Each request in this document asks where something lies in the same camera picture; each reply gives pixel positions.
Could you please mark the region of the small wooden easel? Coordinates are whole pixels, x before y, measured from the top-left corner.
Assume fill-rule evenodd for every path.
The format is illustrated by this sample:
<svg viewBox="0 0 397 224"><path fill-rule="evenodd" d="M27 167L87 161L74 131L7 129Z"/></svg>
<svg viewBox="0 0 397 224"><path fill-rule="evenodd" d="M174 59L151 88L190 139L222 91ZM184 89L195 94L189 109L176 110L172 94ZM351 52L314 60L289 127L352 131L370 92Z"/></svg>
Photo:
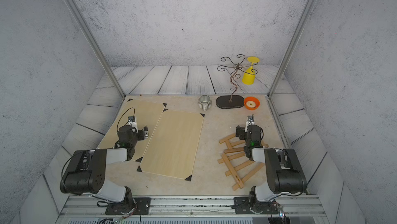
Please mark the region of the small wooden easel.
<svg viewBox="0 0 397 224"><path fill-rule="evenodd" d="M219 144L225 146L221 154L234 155L241 152L252 153L253 150L253 148L246 148L246 141L240 140L235 134L221 138Z"/></svg>

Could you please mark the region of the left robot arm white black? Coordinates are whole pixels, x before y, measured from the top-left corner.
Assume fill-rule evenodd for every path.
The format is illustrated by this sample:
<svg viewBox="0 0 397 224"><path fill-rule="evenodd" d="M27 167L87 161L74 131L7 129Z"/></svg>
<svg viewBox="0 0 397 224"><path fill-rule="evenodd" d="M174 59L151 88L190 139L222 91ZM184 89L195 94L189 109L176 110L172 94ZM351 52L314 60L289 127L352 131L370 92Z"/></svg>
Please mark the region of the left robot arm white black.
<svg viewBox="0 0 397 224"><path fill-rule="evenodd" d="M135 198L130 188L106 179L106 167L130 161L136 144L148 138L148 128L138 130L125 125L117 135L113 148L76 151L62 168L60 190L63 194L96 198L97 206L106 208L106 215L147 215L151 198Z"/></svg>

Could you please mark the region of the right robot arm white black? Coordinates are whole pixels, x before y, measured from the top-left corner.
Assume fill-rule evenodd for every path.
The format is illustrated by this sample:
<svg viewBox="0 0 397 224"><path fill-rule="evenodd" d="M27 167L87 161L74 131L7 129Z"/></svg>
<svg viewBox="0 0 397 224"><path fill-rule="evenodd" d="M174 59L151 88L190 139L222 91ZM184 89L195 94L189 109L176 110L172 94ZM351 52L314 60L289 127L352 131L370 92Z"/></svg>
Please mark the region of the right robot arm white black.
<svg viewBox="0 0 397 224"><path fill-rule="evenodd" d="M294 149L262 146L264 132L258 125L237 126L236 137L245 141L246 157L266 168L265 183L252 187L248 197L234 198L236 214L270 214L277 210L276 198L306 192L308 183Z"/></svg>

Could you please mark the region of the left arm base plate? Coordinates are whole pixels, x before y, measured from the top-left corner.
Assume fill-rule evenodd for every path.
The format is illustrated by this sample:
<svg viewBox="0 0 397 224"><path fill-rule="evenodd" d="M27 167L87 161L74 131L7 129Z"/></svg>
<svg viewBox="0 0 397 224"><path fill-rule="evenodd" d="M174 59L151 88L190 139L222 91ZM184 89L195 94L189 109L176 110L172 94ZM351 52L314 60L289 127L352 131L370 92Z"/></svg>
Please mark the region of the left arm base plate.
<svg viewBox="0 0 397 224"><path fill-rule="evenodd" d="M149 214L152 199L150 197L135 197L120 203L110 203L105 210L106 215L136 215Z"/></svg>

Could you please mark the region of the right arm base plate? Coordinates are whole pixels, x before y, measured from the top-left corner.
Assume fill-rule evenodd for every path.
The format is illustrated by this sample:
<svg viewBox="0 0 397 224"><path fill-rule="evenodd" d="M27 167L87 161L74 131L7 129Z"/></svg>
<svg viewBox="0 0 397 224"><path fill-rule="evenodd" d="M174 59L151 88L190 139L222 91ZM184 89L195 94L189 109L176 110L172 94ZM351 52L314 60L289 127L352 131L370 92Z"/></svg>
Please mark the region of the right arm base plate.
<svg viewBox="0 0 397 224"><path fill-rule="evenodd" d="M235 197L231 208L236 214L271 215L279 212L275 202L258 202L249 197Z"/></svg>

